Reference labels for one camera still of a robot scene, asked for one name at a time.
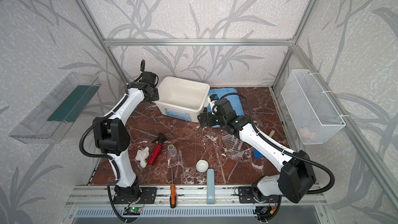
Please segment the white plastic storage bin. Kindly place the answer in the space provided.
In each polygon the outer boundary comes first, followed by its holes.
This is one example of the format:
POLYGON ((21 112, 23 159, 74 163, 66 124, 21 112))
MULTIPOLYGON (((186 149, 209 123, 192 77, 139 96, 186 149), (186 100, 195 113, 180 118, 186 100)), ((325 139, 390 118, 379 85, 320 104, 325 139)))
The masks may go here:
POLYGON ((210 85, 177 77, 165 77, 158 86, 156 106, 162 114, 198 123, 198 115, 208 106, 210 85))

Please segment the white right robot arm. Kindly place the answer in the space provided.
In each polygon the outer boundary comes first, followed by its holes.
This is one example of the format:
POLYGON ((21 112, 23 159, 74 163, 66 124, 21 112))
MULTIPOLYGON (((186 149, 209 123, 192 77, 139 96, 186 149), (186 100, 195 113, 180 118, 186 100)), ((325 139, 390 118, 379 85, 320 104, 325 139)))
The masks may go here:
POLYGON ((278 175, 263 176, 253 183, 253 194, 258 202, 270 196, 284 196, 293 203, 299 203, 304 195, 321 194, 334 186, 335 176, 330 169, 311 160, 305 151, 295 152, 262 132, 254 123, 251 110, 248 110, 248 117, 237 115, 226 95, 218 97, 212 94, 205 104, 211 109, 199 114, 201 126, 220 126, 259 151, 279 172, 278 175), (317 190, 312 189, 317 181, 314 168, 329 176, 327 185, 317 190))

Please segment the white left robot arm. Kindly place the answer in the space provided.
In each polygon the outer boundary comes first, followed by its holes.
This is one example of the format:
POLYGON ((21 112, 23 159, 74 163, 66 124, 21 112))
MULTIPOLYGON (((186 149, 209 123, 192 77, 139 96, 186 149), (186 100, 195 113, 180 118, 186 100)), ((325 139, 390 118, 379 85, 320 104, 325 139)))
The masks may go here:
POLYGON ((145 71, 145 60, 141 61, 140 71, 139 77, 126 85, 125 94, 117 105, 105 116, 95 118, 79 142, 84 156, 109 160, 116 179, 108 185, 114 185, 116 196, 125 201, 137 200, 142 195, 128 155, 131 137, 125 124, 140 103, 152 103, 159 99, 158 76, 145 71), (84 141, 90 132, 94 134, 95 146, 100 149, 100 154, 89 153, 84 148, 84 141))

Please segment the clear glass flask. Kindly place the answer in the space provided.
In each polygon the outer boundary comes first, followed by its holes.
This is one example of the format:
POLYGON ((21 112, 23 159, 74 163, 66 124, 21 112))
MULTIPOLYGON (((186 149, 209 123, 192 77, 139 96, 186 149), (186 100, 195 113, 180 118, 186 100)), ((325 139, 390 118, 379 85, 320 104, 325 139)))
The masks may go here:
POLYGON ((176 148, 173 144, 170 144, 170 145, 167 147, 167 151, 168 151, 168 153, 169 153, 169 157, 170 157, 170 158, 175 158, 175 157, 177 157, 177 155, 178 155, 178 150, 177 150, 177 148, 176 148))

